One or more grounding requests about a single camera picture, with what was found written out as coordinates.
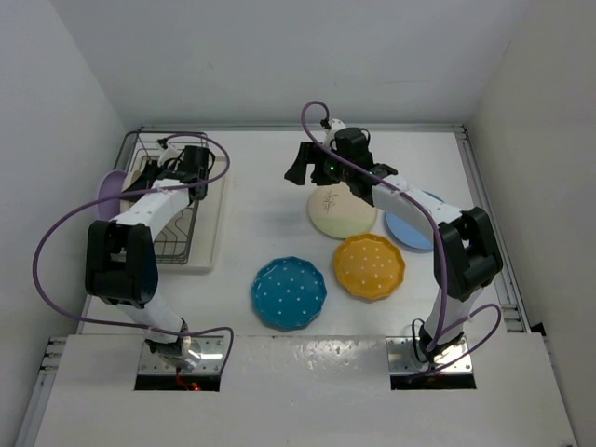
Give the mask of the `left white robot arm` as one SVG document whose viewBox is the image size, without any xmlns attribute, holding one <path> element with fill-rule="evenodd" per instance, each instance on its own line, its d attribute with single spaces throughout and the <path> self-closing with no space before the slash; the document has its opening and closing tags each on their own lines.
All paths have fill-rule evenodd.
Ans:
<svg viewBox="0 0 596 447">
<path fill-rule="evenodd" d="M 157 292 L 155 240 L 173 217 L 206 197 L 206 185 L 185 186 L 207 180 L 213 162 L 209 148 L 195 145 L 148 160 L 124 190 L 135 194 L 127 199 L 129 208 L 88 229 L 88 294 L 145 326 L 150 352 L 178 370 L 190 367 L 192 338 L 184 319 Z"/>
</svg>

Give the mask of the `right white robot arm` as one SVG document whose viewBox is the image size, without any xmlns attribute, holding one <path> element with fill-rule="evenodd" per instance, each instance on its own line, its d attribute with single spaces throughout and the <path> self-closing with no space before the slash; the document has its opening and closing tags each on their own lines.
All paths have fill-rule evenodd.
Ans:
<svg viewBox="0 0 596 447">
<path fill-rule="evenodd" d="M 324 142 L 301 142 L 284 177 L 297 185 L 344 183 L 353 196 L 430 234 L 439 291 L 420 327 L 418 351 L 433 360 L 463 336 L 472 306 L 503 268 L 502 255 L 485 210 L 461 210 L 430 196 L 375 162 L 369 143 L 365 129 L 331 129 Z"/>
</svg>

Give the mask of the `purple plate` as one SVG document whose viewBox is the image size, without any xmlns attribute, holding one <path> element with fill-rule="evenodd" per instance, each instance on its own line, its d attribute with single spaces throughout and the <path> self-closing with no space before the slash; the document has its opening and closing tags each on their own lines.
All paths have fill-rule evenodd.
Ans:
<svg viewBox="0 0 596 447">
<path fill-rule="evenodd" d="M 116 196 L 122 192 L 127 173 L 123 170 L 111 170 L 104 175 L 97 188 L 97 198 Z M 120 213 L 120 200 L 113 198 L 97 205 L 97 218 L 102 221 L 109 221 Z"/>
</svg>

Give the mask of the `plain cream plate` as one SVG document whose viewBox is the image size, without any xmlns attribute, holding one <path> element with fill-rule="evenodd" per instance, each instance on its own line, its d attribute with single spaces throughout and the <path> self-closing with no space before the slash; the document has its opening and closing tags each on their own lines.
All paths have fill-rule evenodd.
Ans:
<svg viewBox="0 0 596 447">
<path fill-rule="evenodd" d="M 127 173 L 124 182 L 122 183 L 122 193 L 127 192 L 130 187 L 140 179 L 142 172 L 139 169 L 133 170 Z M 136 202 L 136 198 L 129 197 L 120 200 L 120 212 L 125 212 L 129 210 L 134 203 Z"/>
</svg>

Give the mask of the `light blue plate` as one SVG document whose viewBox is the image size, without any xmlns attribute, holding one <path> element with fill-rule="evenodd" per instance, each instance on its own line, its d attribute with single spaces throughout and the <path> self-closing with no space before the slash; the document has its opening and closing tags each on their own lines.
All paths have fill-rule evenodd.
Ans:
<svg viewBox="0 0 596 447">
<path fill-rule="evenodd" d="M 387 197 L 403 198 L 403 194 L 404 193 L 400 193 L 397 191 L 391 193 L 389 193 L 388 190 L 386 191 Z M 440 197 L 422 190 L 406 191 L 405 194 L 412 196 L 412 198 L 416 202 L 420 202 L 421 205 L 430 203 L 429 200 L 444 203 Z M 406 205 L 414 207 L 415 210 L 420 211 L 409 200 L 406 200 Z M 400 208 L 400 210 L 398 210 L 397 214 L 389 212 L 390 210 L 396 209 L 396 205 L 389 205 L 389 209 L 385 211 L 385 222 L 387 231 L 392 235 L 393 238 L 395 238 L 400 244 L 404 246 L 418 251 L 433 251 L 434 236 L 432 233 L 432 229 L 429 230 L 430 233 L 428 234 L 423 233 L 419 231 L 417 227 L 410 225 L 410 221 L 408 221 L 407 219 L 404 220 L 404 211 L 401 209 L 406 205 L 399 205 L 398 208 Z"/>
</svg>

